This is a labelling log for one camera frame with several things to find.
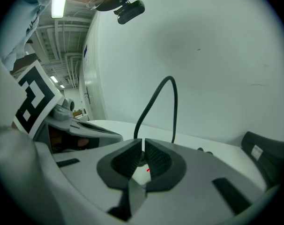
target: gray robot part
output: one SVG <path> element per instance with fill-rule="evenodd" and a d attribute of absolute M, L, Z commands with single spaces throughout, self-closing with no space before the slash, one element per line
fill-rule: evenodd
<path fill-rule="evenodd" d="M 75 108 L 75 103 L 73 100 L 66 98 L 62 105 L 56 105 L 52 111 L 51 116 L 59 121 L 68 120 L 72 118 L 72 111 Z"/>
<path fill-rule="evenodd" d="M 74 118 L 68 118 L 67 120 L 56 120 L 52 116 L 47 116 L 36 132 L 34 141 L 47 144 L 51 151 L 52 148 L 48 131 L 49 126 L 65 131 L 73 136 L 97 138 L 98 144 L 94 144 L 93 147 L 102 147 L 123 141 L 123 137 L 120 134 L 88 122 L 82 122 Z"/>
<path fill-rule="evenodd" d="M 122 191 L 108 188 L 96 167 L 103 156 L 132 141 L 52 155 L 46 144 L 34 144 L 19 131 L 0 128 L 0 181 L 24 212 L 41 224 L 121 225 L 124 222 L 108 215 L 107 211 L 118 204 Z M 179 153 L 187 163 L 187 172 L 173 189 L 148 193 L 142 205 L 132 206 L 135 214 L 127 224 L 174 224 L 174 220 L 176 224 L 193 221 L 196 224 L 247 224 L 278 190 L 273 187 L 262 195 L 251 181 L 210 154 L 153 141 Z M 78 158 L 80 162 L 61 169 L 56 164 L 71 158 Z M 253 203 L 237 216 L 211 184 L 220 176 L 227 177 Z M 40 194 L 43 199 L 32 194 Z M 134 198 L 143 200 L 144 195 Z"/>

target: white table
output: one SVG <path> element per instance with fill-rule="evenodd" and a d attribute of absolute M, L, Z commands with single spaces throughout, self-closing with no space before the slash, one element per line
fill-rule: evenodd
<path fill-rule="evenodd" d="M 110 120 L 93 120 L 88 122 L 122 135 L 123 140 L 132 139 L 134 136 L 134 123 Z M 138 138 L 152 138 L 170 142 L 172 131 L 141 125 Z M 261 173 L 240 147 L 179 133 L 176 134 L 174 143 L 192 149 L 201 147 L 205 152 L 212 152 L 215 157 L 249 178 L 262 191 L 266 191 L 267 186 Z"/>

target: ceiling pipe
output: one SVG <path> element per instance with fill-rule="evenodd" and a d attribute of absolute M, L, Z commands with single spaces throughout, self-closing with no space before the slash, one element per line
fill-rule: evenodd
<path fill-rule="evenodd" d="M 75 59 L 75 58 L 82 58 L 82 55 L 70 57 L 70 68 L 71 68 L 71 71 L 72 71 L 72 78 L 73 78 L 74 85 L 75 85 L 75 75 L 74 75 L 73 59 Z"/>
<path fill-rule="evenodd" d="M 67 28 L 87 28 L 89 29 L 89 26 L 88 25 L 77 25 L 77 24 L 63 24 L 63 25 L 59 25 L 59 28 L 64 28 L 64 27 L 67 27 Z M 54 25 L 45 25 L 45 26 L 39 26 L 37 27 L 37 29 L 48 29 L 48 28 L 54 28 Z"/>
<path fill-rule="evenodd" d="M 69 79 L 72 81 L 70 69 L 69 69 L 69 65 L 68 65 L 68 56 L 80 56 L 80 57 L 82 57 L 82 54 L 80 52 L 68 52 L 64 55 L 65 64 L 66 64 L 67 72 L 68 72 L 68 75 L 69 75 Z"/>
<path fill-rule="evenodd" d="M 62 17 L 58 18 L 59 21 L 74 21 L 74 22 L 83 22 L 83 23 L 91 23 L 92 19 L 81 18 L 81 17 Z"/>
<path fill-rule="evenodd" d="M 71 34 L 71 32 L 69 32 L 69 35 L 68 35 L 67 52 L 69 52 L 69 41 L 70 41 L 70 34 Z"/>
<path fill-rule="evenodd" d="M 80 32 L 80 35 L 79 35 L 79 37 L 78 37 L 78 42 L 77 42 L 77 51 L 78 51 L 78 48 L 79 48 L 79 46 L 80 46 L 80 40 L 81 40 L 81 32 Z"/>
<path fill-rule="evenodd" d="M 77 87 L 79 86 L 80 84 L 80 66 L 82 66 L 82 60 L 80 60 L 77 64 Z"/>
<path fill-rule="evenodd" d="M 38 33 L 38 31 L 36 30 L 35 31 L 35 34 L 36 34 L 36 36 L 37 36 L 37 40 L 38 40 L 38 42 L 39 42 L 39 45 L 41 46 L 41 49 L 42 49 L 42 51 L 43 51 L 43 53 L 44 53 L 44 55 L 48 58 L 48 60 L 49 60 L 49 56 L 48 56 L 48 53 L 45 51 L 45 44 L 42 44 L 42 42 L 41 42 L 41 39 L 40 39 L 40 34 Z"/>
<path fill-rule="evenodd" d="M 63 42 L 64 42 L 64 53 L 66 53 L 66 46 L 65 46 L 65 21 L 63 21 Z"/>
<path fill-rule="evenodd" d="M 60 61 L 63 64 L 62 55 L 61 55 L 61 48 L 60 48 L 60 43 L 59 43 L 59 22 L 58 22 L 58 20 L 54 21 L 54 38 L 56 40 L 56 45 L 57 45 Z"/>
<path fill-rule="evenodd" d="M 79 60 L 76 61 L 76 65 L 75 65 L 75 78 L 76 78 L 76 82 L 77 82 L 77 87 L 78 87 L 78 77 L 77 77 L 77 67 L 78 67 L 78 63 L 79 63 Z"/>
<path fill-rule="evenodd" d="M 55 44 L 54 37 L 53 37 L 54 29 L 53 28 L 48 28 L 46 31 L 47 31 L 48 39 L 49 39 L 49 42 L 50 42 L 50 46 L 52 48 L 52 52 L 53 52 L 54 58 L 56 60 L 59 60 L 56 44 Z"/>

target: white wall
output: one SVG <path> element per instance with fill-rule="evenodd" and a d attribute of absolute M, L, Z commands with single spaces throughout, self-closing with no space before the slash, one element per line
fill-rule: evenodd
<path fill-rule="evenodd" d="M 98 68 L 98 25 L 99 13 L 96 13 L 92 19 L 88 34 L 86 36 L 83 46 L 83 63 L 82 72 L 80 75 L 84 78 L 82 84 L 85 92 L 88 90 L 90 98 L 90 110 L 94 120 L 106 120 L 105 102 L 100 82 L 99 68 Z"/>
<path fill-rule="evenodd" d="M 79 109 L 84 108 L 78 88 L 64 89 L 64 94 L 65 94 L 65 98 L 70 98 L 74 101 L 75 103 L 74 110 L 79 110 Z"/>
<path fill-rule="evenodd" d="M 246 131 L 284 141 L 284 30 L 265 0 L 142 1 L 145 13 L 125 25 L 112 11 L 100 15 L 108 120 L 136 123 L 172 75 L 178 132 L 235 145 Z M 144 124 L 171 130 L 172 111 L 167 84 Z"/>

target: black cable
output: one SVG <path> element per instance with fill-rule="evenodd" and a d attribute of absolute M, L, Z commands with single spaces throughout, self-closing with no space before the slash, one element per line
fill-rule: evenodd
<path fill-rule="evenodd" d="M 171 76 L 164 78 L 163 81 L 157 87 L 157 90 L 155 91 L 155 93 L 152 95 L 152 98 L 150 99 L 149 103 L 147 104 L 146 108 L 144 109 L 143 113 L 141 114 L 141 116 L 140 116 L 140 118 L 139 118 L 139 120 L 136 124 L 135 131 L 134 131 L 134 138 L 138 137 L 139 128 L 140 128 L 144 118 L 146 117 L 146 115 L 150 111 L 150 109 L 153 106 L 153 104 L 154 104 L 156 98 L 158 97 L 160 91 L 162 90 L 162 88 L 164 87 L 166 82 L 168 82 L 168 80 L 171 81 L 172 86 L 173 86 L 173 92 L 174 92 L 173 136 L 172 136 L 172 141 L 171 141 L 172 143 L 174 143 L 175 133 L 176 133 L 176 120 L 177 120 L 177 116 L 178 116 L 178 90 L 177 90 L 177 87 L 176 87 L 175 80 Z"/>

